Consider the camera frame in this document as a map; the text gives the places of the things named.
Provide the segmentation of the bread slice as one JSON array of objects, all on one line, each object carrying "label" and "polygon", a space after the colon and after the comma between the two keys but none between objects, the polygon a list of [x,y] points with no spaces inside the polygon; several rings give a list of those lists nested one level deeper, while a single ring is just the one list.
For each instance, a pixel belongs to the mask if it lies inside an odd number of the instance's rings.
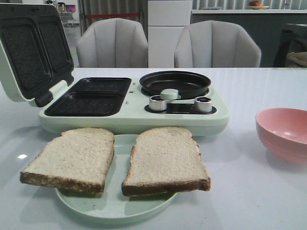
[{"label": "bread slice", "polygon": [[23,184],[101,194],[114,156],[114,134],[103,128],[63,132],[20,173]]},{"label": "bread slice", "polygon": [[121,188],[125,196],[209,191],[211,179],[192,133],[182,127],[160,127],[137,137]]}]

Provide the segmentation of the green breakfast maker lid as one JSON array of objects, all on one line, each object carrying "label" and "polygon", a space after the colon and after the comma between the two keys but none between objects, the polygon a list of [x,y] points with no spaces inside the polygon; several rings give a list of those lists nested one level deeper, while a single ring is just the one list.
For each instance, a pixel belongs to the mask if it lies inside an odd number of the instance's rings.
[{"label": "green breakfast maker lid", "polygon": [[52,87],[73,82],[73,60],[57,9],[47,4],[0,5],[0,82],[15,102],[49,104]]}]

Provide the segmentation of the pink plastic bowl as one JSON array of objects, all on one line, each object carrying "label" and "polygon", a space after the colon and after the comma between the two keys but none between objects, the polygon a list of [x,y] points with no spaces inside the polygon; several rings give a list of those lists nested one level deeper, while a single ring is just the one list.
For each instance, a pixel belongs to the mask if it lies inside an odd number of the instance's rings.
[{"label": "pink plastic bowl", "polygon": [[307,112],[269,108],[256,114],[256,130],[264,147],[297,164],[307,163]]}]

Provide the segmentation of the green breakfast maker base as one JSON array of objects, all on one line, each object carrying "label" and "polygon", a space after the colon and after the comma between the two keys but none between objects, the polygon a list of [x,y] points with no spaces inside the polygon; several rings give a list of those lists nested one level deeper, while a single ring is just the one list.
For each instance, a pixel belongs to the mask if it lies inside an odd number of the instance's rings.
[{"label": "green breakfast maker base", "polygon": [[140,134],[155,127],[184,127],[194,136],[216,135],[229,122],[229,111],[213,87],[205,96],[212,110],[198,112],[194,100],[168,101],[164,111],[149,109],[138,78],[89,77],[78,80],[39,112],[40,124],[60,133],[78,127],[102,127],[114,134]]}]

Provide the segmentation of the left silver control knob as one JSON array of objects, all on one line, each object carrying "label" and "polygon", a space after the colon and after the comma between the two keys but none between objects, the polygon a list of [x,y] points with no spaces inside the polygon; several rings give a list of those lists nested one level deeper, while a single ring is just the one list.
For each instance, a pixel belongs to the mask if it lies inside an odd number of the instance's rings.
[{"label": "left silver control knob", "polygon": [[167,108],[167,102],[160,95],[153,95],[149,98],[148,106],[152,111],[164,111]]}]

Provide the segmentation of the silver control knob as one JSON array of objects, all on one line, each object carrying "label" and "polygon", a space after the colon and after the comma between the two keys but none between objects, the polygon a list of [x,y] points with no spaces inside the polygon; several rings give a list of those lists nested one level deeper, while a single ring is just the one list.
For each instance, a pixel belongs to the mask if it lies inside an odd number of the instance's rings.
[{"label": "silver control knob", "polygon": [[201,113],[212,111],[212,100],[208,97],[199,96],[194,99],[194,110]]},{"label": "silver control knob", "polygon": [[164,111],[167,108],[167,102],[160,95],[153,95],[149,98],[148,106],[152,111]]}]

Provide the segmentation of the black round frying pan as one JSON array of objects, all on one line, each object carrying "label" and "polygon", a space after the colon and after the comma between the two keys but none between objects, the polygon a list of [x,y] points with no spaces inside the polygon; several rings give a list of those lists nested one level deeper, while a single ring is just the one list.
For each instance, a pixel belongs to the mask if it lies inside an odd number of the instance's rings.
[{"label": "black round frying pan", "polygon": [[165,89],[176,89],[181,100],[204,96],[211,80],[199,73],[179,70],[158,71],[142,76],[139,80],[142,93],[159,95]]}]

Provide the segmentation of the right silver control knob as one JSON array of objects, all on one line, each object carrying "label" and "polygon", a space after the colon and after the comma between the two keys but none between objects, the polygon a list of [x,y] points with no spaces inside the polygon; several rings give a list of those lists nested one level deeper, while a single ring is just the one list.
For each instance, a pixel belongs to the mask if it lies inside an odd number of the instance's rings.
[{"label": "right silver control knob", "polygon": [[199,96],[194,99],[194,110],[201,113],[212,111],[212,100],[208,97]]}]

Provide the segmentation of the left grey upholstered chair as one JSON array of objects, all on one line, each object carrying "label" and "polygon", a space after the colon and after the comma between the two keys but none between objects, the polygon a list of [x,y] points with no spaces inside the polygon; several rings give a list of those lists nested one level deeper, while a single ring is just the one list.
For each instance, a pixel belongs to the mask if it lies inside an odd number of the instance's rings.
[{"label": "left grey upholstered chair", "polygon": [[148,42],[137,21],[97,21],[80,37],[76,51],[81,68],[148,67]]}]

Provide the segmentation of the grey upholstered chair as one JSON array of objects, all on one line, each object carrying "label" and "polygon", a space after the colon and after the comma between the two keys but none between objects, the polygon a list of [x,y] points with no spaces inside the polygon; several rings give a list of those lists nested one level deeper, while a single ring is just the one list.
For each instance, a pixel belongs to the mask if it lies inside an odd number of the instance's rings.
[{"label": "grey upholstered chair", "polygon": [[176,68],[258,68],[261,49],[240,25],[203,21],[182,30],[174,53]]},{"label": "grey upholstered chair", "polygon": [[81,68],[148,67],[148,42],[137,21],[97,21],[80,37],[76,51]]}]

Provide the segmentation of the right grey upholstered chair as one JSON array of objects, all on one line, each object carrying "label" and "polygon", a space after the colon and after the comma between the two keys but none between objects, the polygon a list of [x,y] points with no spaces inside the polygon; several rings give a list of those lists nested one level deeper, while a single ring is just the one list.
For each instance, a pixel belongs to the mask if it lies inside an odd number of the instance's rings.
[{"label": "right grey upholstered chair", "polygon": [[174,53],[176,68],[258,68],[261,49],[240,25],[203,21],[182,30]]}]

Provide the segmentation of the white refrigerator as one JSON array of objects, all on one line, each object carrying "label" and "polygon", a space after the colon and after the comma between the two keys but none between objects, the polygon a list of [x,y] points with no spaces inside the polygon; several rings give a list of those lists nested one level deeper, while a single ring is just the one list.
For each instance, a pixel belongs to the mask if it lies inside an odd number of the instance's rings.
[{"label": "white refrigerator", "polygon": [[191,11],[191,0],[148,1],[148,67],[174,67],[177,42],[190,24]]}]

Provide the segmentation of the light green round plate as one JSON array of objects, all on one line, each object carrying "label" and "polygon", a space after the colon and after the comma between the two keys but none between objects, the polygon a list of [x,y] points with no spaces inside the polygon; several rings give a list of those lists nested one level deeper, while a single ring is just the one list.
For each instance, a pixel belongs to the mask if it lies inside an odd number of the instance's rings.
[{"label": "light green round plate", "polygon": [[130,168],[130,152],[137,135],[115,136],[115,152],[102,194],[56,189],[59,199],[70,209],[104,223],[129,223],[153,216],[166,208],[175,193],[145,196],[124,196],[121,184]]}]

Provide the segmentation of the fruit bowl on counter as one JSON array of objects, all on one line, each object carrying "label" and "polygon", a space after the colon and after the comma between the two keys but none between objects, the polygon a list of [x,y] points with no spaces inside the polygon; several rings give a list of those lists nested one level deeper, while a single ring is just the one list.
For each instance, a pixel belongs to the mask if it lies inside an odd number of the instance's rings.
[{"label": "fruit bowl on counter", "polygon": [[248,7],[252,10],[264,10],[269,8],[269,6],[263,5],[258,0],[251,0],[248,3]]}]

